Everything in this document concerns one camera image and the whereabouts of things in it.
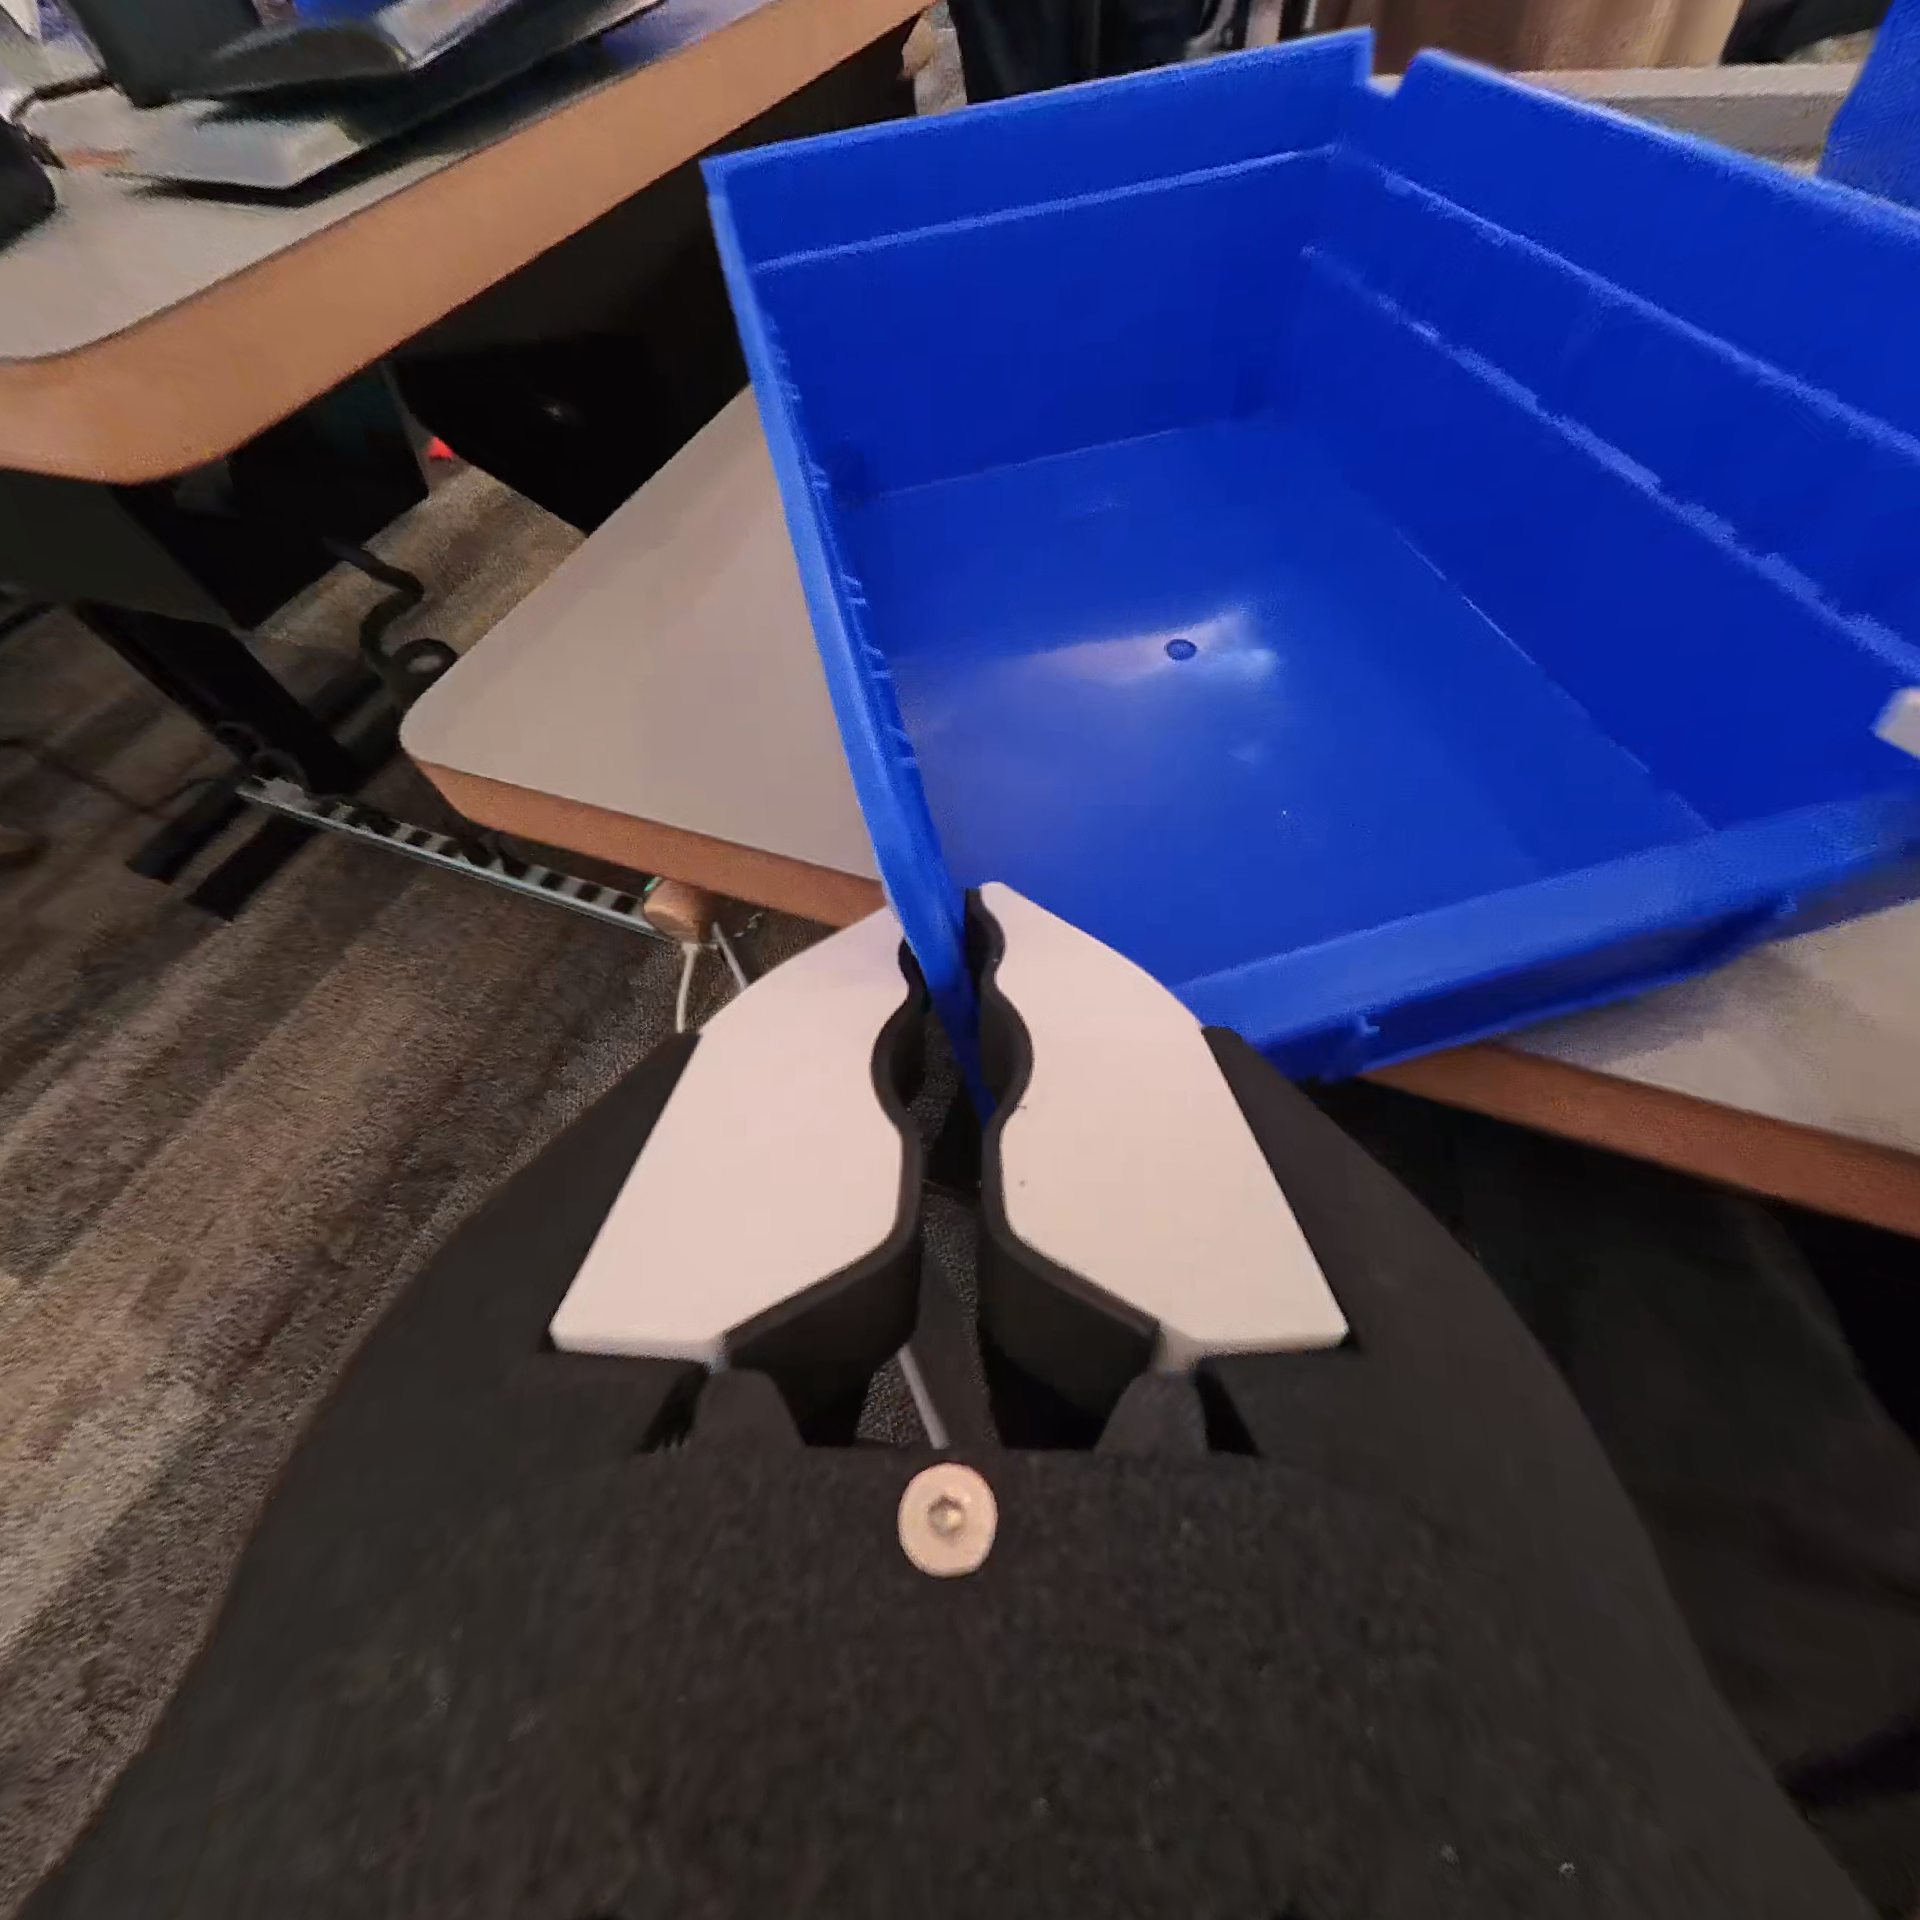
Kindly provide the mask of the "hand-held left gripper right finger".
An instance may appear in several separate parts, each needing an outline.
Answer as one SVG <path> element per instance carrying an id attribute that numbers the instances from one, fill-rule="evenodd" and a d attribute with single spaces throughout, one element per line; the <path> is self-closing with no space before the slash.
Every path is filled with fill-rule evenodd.
<path id="1" fill-rule="evenodd" d="M 1132 1388 L 1333 1352 L 1333 1285 L 1251 1117 L 1279 1079 L 1012 884 L 967 900 L 980 1124 L 977 1338 L 1015 1448 L 1092 1448 Z"/>

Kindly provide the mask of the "wooden edged table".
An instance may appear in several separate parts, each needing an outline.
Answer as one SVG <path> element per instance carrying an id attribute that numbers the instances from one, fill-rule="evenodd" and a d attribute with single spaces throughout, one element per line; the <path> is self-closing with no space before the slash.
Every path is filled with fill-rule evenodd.
<path id="1" fill-rule="evenodd" d="M 235 763 L 395 754 L 252 637 L 425 495 L 399 413 L 590 533 L 746 387 L 701 159 L 911 112 L 923 4 L 652 4 L 297 191 L 42 174 L 4 248 L 4 588 L 68 608 Z"/>

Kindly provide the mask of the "grey power strip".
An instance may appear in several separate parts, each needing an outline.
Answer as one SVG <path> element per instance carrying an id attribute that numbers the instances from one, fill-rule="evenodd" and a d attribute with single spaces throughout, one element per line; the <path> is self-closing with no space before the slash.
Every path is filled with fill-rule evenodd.
<path id="1" fill-rule="evenodd" d="M 252 775 L 235 787 L 235 798 L 275 819 L 332 831 L 363 847 L 386 850 L 436 872 L 481 880 L 515 898 L 541 900 L 597 925 L 621 927 L 643 940 L 675 946 L 675 935 L 643 912 L 643 893 L 621 891 L 601 880 L 556 869 L 538 856 L 505 850 L 478 830 L 444 831 L 388 813 L 362 800 L 324 798 L 286 778 Z"/>

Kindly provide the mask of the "black device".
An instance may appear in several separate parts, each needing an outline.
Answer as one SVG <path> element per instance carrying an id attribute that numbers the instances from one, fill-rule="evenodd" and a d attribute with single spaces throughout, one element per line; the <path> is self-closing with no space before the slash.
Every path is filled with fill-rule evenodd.
<path id="1" fill-rule="evenodd" d="M 553 69 L 650 3 L 75 4 L 124 101 L 75 155 L 291 196 Z"/>

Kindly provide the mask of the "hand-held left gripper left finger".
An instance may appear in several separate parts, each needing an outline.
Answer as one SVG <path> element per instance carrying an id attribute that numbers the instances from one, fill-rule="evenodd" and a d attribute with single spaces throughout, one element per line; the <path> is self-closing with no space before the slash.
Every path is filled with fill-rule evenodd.
<path id="1" fill-rule="evenodd" d="M 891 910 L 753 982 L 687 1039 L 550 1346 L 765 1376 L 807 1442 L 853 1444 L 921 1314 L 919 1072 Z"/>

